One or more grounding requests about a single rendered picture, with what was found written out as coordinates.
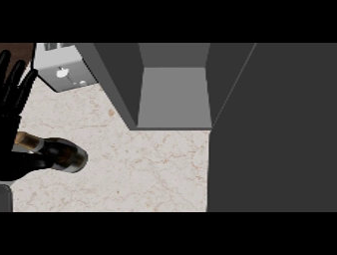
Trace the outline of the dark wine bottle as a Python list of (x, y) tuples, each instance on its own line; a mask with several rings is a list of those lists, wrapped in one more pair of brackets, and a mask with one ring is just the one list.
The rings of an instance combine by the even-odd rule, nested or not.
[(74, 173), (86, 165), (88, 154), (69, 140), (58, 137), (40, 138), (18, 131), (14, 143), (37, 154), (52, 159), (51, 168), (63, 172)]

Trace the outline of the grey open cabinet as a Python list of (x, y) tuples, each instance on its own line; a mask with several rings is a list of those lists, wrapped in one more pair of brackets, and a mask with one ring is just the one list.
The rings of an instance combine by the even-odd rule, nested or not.
[(128, 129), (212, 129), (250, 43), (79, 43), (76, 48)]

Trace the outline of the dark grey cabinet door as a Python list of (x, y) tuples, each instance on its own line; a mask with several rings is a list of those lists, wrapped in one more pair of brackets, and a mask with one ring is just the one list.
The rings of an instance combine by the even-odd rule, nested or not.
[(337, 211), (337, 44), (255, 46), (209, 133), (209, 211)]

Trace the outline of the silver toaster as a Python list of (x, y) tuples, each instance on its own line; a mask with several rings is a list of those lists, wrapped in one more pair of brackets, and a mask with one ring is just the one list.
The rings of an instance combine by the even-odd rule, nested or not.
[(97, 82), (73, 43), (37, 43), (32, 68), (57, 93)]

